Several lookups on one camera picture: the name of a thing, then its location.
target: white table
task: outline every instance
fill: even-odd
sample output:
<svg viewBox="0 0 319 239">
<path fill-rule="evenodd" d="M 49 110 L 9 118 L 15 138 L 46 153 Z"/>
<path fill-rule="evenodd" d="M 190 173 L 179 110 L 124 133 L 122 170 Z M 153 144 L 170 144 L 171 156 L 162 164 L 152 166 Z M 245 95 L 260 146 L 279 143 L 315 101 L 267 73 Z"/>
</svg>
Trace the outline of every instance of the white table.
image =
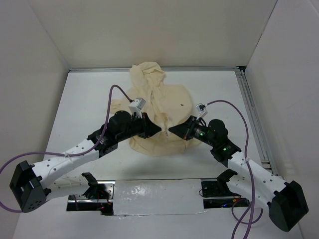
<svg viewBox="0 0 319 239">
<path fill-rule="evenodd" d="M 234 72 L 194 71 L 167 72 L 166 84 L 184 84 L 194 104 L 224 99 L 233 102 L 247 119 L 247 112 Z M 74 72 L 70 73 L 56 115 L 48 151 L 63 152 L 82 141 L 98 129 L 105 119 L 107 97 L 112 84 L 127 90 L 131 87 L 128 72 Z M 121 98 L 114 91 L 115 98 Z M 221 119 L 229 130 L 229 138 L 242 149 L 245 144 L 245 128 L 236 111 L 217 103 L 209 106 L 206 121 Z M 260 155 L 249 127 L 248 155 L 260 163 Z M 97 179 L 180 179 L 213 178 L 226 168 L 217 163 L 205 144 L 190 148 L 184 154 L 166 157 L 148 157 L 121 142 L 118 150 L 82 165 L 68 176 L 91 172 Z M 67 198 L 57 198 L 28 214 L 21 214 L 14 239 L 229 239 L 236 224 L 230 209 L 210 209 L 193 215 L 155 216 L 100 216 L 99 212 L 66 212 Z M 245 209 L 238 208 L 240 215 Z M 237 239 L 242 238 L 246 226 L 240 226 Z M 267 215 L 256 223 L 249 238 L 301 239 L 299 227 L 289 233 L 276 228 Z"/>
</svg>

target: cloth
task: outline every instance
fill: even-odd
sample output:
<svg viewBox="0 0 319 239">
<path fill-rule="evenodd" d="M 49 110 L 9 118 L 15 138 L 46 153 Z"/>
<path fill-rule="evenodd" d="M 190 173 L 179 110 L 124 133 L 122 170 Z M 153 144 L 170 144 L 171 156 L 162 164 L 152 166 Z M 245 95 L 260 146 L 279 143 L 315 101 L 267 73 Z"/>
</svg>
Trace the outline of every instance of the cloth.
<svg viewBox="0 0 319 239">
<path fill-rule="evenodd" d="M 130 76 L 133 87 L 126 92 L 127 95 L 131 99 L 142 97 L 146 100 L 142 111 L 161 127 L 161 132 L 153 137 L 130 138 L 129 145 L 132 149 L 149 156 L 163 156 L 184 152 L 187 147 L 200 143 L 196 139 L 183 140 L 168 131 L 170 127 L 185 122 L 192 110 L 191 97 L 183 85 L 165 85 L 165 72 L 155 62 L 133 65 Z M 112 100 L 111 113 L 119 110 L 130 112 L 129 104 L 126 98 Z"/>
</svg>

